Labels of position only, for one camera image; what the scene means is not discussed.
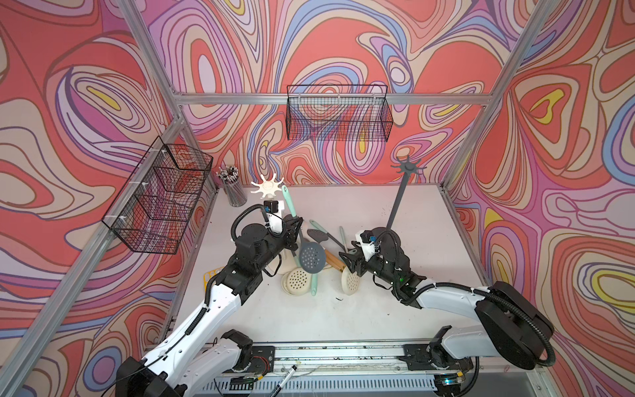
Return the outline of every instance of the vent grille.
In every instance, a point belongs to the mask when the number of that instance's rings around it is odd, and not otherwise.
[[[314,392],[370,392],[370,391],[435,391],[434,375],[342,375],[312,376],[304,379],[291,379],[280,392],[314,393]],[[217,379],[218,387],[223,394],[271,393],[282,381],[282,377],[265,377],[254,385],[229,385],[228,378]],[[197,393],[218,394],[214,382],[210,382]]]

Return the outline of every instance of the wooden handle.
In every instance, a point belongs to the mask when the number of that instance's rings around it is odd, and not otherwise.
[[[344,262],[342,262],[338,257],[330,253],[328,250],[324,250],[324,252],[326,254],[326,263],[333,266],[335,269],[339,270],[340,272],[344,270],[344,268],[346,267]]]

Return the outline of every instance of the white table surface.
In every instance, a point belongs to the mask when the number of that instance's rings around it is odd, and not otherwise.
[[[261,194],[249,193],[255,189],[246,188],[247,204],[239,208],[231,207],[222,191],[218,193],[211,224],[203,238],[177,316],[177,325],[203,300],[203,274],[226,265],[234,253],[229,229],[245,208],[262,202]],[[343,226],[350,241],[360,230],[386,225],[397,189],[395,185],[361,185],[291,187],[289,191],[298,216],[304,218],[305,236],[306,229],[312,228],[309,219],[314,219],[336,238],[339,238],[339,226]],[[281,192],[276,199],[283,199]],[[254,222],[262,223],[259,212],[243,219],[238,231]],[[435,185],[409,185],[392,228],[399,234],[401,247],[409,256],[415,273],[435,281],[480,285]],[[329,241],[323,245],[338,256],[335,243]],[[273,278],[264,275],[256,292],[221,326],[217,336],[235,328],[255,342],[403,340],[431,338],[445,325],[476,324],[456,314],[399,304],[389,291],[375,286],[368,273],[362,277],[357,293],[345,295],[340,277],[338,270],[325,269],[319,273],[315,297],[310,292],[293,297],[282,290],[280,274]]]

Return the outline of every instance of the black bracket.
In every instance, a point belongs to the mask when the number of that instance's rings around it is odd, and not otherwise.
[[[474,368],[471,358],[453,358],[441,345],[443,335],[451,328],[446,325],[437,332],[429,344],[404,345],[405,355],[397,359],[408,364],[410,371],[424,370],[461,370],[468,371]]]

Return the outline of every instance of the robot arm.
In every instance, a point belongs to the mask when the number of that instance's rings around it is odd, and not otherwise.
[[[252,341],[235,330],[224,334],[212,349],[196,355],[253,294],[262,282],[265,267],[285,248],[298,248],[302,218],[287,215],[282,220],[282,206],[283,202],[265,201],[238,216],[231,228],[236,251],[208,282],[203,302],[142,360],[130,357],[119,367],[117,397],[189,397],[224,371],[247,369]],[[247,225],[237,236],[238,223],[255,210],[262,212],[265,225]],[[551,323],[511,285],[499,282],[492,287],[470,288],[418,276],[410,270],[399,236],[385,228],[359,233],[352,243],[355,249],[340,253],[351,272],[362,276],[369,271],[390,283],[393,295],[402,304],[449,311],[480,322],[467,328],[443,327],[423,357],[400,358],[409,367],[411,363],[423,363],[447,368],[473,356],[502,356],[525,369],[532,369],[536,363],[552,365],[548,342],[553,333]],[[546,347],[547,360],[539,360]]]
[[[358,233],[356,239],[352,241],[355,249],[340,252],[352,273],[371,272],[391,284],[393,296],[404,305],[448,311],[480,322],[467,328],[443,327],[436,336],[439,343],[431,344],[425,358],[435,367],[474,356],[501,356],[527,370],[555,363],[549,343],[553,325],[510,284],[498,281],[491,287],[472,288],[437,283],[410,270],[410,259],[394,231],[378,227]],[[541,360],[545,350],[547,359]]]
[[[265,201],[238,216],[231,228],[236,251],[208,282],[203,302],[140,361],[129,357],[122,363],[116,396],[188,397],[226,370],[246,369],[252,341],[235,330],[225,333],[214,348],[196,355],[256,290],[265,267],[285,248],[297,250],[302,218],[287,215],[283,222],[283,208],[282,201]],[[265,225],[247,225],[237,236],[238,223],[256,210],[262,212]]]

